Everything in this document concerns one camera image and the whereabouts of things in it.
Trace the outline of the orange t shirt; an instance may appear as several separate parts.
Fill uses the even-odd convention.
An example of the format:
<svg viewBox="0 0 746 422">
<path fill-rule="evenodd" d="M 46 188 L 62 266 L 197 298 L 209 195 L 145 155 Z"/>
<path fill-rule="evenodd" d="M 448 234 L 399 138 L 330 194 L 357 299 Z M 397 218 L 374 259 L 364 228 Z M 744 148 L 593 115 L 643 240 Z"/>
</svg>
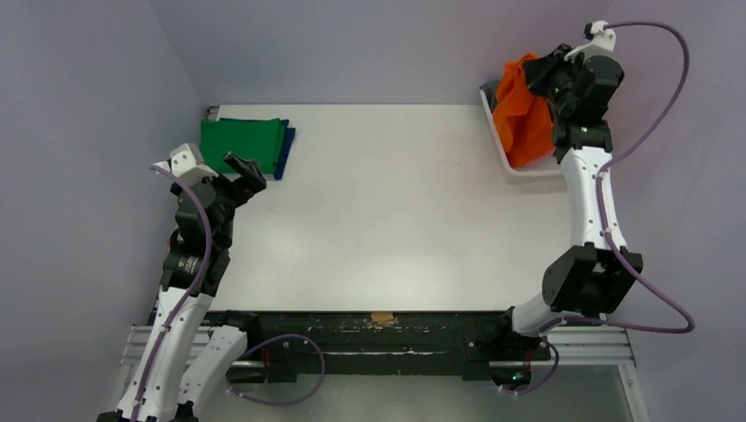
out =
<svg viewBox="0 0 746 422">
<path fill-rule="evenodd" d="M 544 98 L 528 89 L 523 65 L 538 58 L 528 53 L 521 59 L 506 62 L 502 78 L 497 83 L 497 101 L 492 119 L 508 165 L 523 168 L 551 155 L 553 123 Z"/>
</svg>

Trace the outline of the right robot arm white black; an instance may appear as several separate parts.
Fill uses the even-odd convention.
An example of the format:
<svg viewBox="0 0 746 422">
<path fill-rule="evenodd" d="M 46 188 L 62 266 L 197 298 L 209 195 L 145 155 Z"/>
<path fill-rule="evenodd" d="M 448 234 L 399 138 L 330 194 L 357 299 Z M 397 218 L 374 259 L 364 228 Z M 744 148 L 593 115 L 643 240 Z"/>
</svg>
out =
<svg viewBox="0 0 746 422">
<path fill-rule="evenodd" d="M 510 309 L 510 323 L 494 334 L 496 351 L 514 358 L 569 317 L 615 311 L 643 265 L 618 226 L 611 193 L 612 135 L 604 118 L 624 71 L 586 45 L 557 46 L 522 66 L 530 93 L 545 99 L 552 118 L 554 157 L 567 185 L 570 246 L 545 270 L 541 291 Z"/>
</svg>

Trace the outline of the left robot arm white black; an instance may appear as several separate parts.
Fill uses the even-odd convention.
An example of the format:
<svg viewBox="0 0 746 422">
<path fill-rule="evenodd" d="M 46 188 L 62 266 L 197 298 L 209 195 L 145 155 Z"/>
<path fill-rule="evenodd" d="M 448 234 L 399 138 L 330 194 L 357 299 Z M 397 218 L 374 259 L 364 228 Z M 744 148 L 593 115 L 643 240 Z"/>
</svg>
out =
<svg viewBox="0 0 746 422">
<path fill-rule="evenodd" d="M 229 152 L 223 162 L 235 178 L 209 167 L 185 144 L 150 167 L 172 183 L 176 228 L 143 355 L 115 409 L 99 414 L 99 421 L 197 421 L 229 365 L 261 351 L 262 336 L 252 329 L 256 317 L 229 311 L 208 346 L 194 361 L 188 359 L 230 263 L 236 211 L 267 187 L 256 160 Z"/>
</svg>

